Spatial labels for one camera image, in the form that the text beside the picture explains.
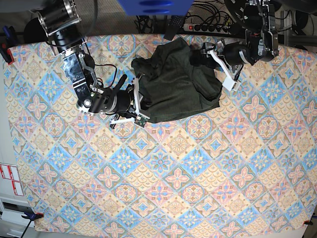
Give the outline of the dark green long-sleeve T-shirt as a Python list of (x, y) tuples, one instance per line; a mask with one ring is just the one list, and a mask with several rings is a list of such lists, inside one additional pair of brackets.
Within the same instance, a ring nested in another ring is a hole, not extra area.
[(178, 38), (157, 46), (149, 59), (132, 60), (135, 74), (142, 76), (139, 91), (146, 101), (141, 108), (150, 115), (150, 123), (184, 119), (219, 107), (222, 83), (213, 69), (191, 65), (192, 52)]

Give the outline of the black remote-like device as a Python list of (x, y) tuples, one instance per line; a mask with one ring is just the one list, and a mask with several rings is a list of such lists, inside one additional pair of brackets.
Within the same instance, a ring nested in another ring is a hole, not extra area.
[(179, 29), (183, 26), (184, 20), (185, 16), (172, 15), (163, 38), (172, 41)]

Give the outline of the colourful patterned tablecloth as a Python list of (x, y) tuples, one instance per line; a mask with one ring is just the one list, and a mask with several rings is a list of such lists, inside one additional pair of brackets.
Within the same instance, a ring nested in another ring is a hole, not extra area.
[(24, 197), (44, 232), (237, 238), (296, 230), (317, 206), (317, 56), (279, 47), (220, 106), (144, 128), (76, 109), (44, 43), (3, 64)]

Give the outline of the blue plastic box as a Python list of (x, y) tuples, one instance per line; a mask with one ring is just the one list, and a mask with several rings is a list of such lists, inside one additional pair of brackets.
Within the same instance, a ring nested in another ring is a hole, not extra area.
[(193, 0), (118, 0), (128, 16), (186, 15)]

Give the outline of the black round stool base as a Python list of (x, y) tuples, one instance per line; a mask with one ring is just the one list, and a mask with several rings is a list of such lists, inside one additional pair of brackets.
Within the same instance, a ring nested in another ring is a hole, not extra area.
[(48, 40), (46, 32), (38, 18), (33, 18), (27, 23), (24, 28), (23, 39), (25, 44), (46, 42)]

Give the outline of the blue clamp top left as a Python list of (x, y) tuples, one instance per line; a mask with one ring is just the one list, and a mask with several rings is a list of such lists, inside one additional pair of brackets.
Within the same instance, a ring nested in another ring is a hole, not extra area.
[(4, 26), (2, 29), (4, 32), (6, 42), (0, 44), (0, 54), (2, 58), (5, 60), (5, 62), (8, 65), (11, 65), (14, 63), (14, 58), (10, 50), (10, 48), (13, 47), (15, 44), (14, 33), (12, 32), (14, 28), (12, 26)]

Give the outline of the blue clamp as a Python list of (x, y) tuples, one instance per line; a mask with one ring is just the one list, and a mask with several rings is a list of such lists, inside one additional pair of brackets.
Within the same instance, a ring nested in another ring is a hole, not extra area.
[(29, 226), (31, 225), (31, 222), (34, 222), (34, 221), (37, 220), (37, 219), (43, 218), (44, 215), (43, 215), (42, 213), (34, 213), (34, 212), (29, 213), (29, 212), (24, 212), (24, 214), (21, 215), (21, 217), (22, 217), (23, 219), (29, 220), (29, 222), (28, 222), (26, 228), (24, 229), (24, 231), (23, 231), (23, 233), (22, 233), (22, 235), (21, 235), (21, 238), (23, 238), (24, 235), (25, 235), (25, 233), (26, 233), (26, 231), (28, 230)]
[(12, 26), (4, 26), (2, 29), (4, 32), (6, 42), (0, 44), (0, 54), (2, 58), (5, 60), (5, 62), (8, 65), (11, 65), (14, 63), (14, 58), (10, 50), (10, 48), (13, 47), (15, 44), (14, 33), (12, 32), (14, 28)]

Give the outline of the red white label stickers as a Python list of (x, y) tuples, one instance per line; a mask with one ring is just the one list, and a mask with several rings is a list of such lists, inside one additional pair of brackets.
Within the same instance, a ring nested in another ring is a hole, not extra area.
[(13, 166), (9, 164), (1, 164), (0, 174), (2, 179), (6, 179), (10, 181), (14, 195), (24, 196), (17, 166)]

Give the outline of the blue clamp bottom left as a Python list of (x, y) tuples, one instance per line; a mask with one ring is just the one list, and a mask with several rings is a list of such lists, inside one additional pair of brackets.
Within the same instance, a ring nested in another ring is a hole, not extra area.
[(29, 226), (31, 225), (31, 222), (34, 222), (34, 221), (37, 220), (37, 219), (43, 218), (44, 215), (43, 215), (42, 213), (34, 213), (34, 212), (29, 213), (29, 212), (24, 212), (24, 214), (21, 215), (21, 217), (22, 217), (23, 219), (29, 220), (29, 222), (28, 222), (26, 228), (24, 229), (24, 231), (23, 231), (23, 233), (22, 233), (22, 235), (21, 235), (21, 238), (23, 238), (24, 235), (25, 235), (25, 233), (26, 233), (26, 231), (28, 230)]

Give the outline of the black power strip red switch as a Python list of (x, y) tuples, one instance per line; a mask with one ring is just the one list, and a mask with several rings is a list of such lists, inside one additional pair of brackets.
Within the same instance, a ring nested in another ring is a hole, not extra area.
[(183, 30), (185, 32), (229, 34), (228, 26), (212, 24), (185, 23), (183, 25)]

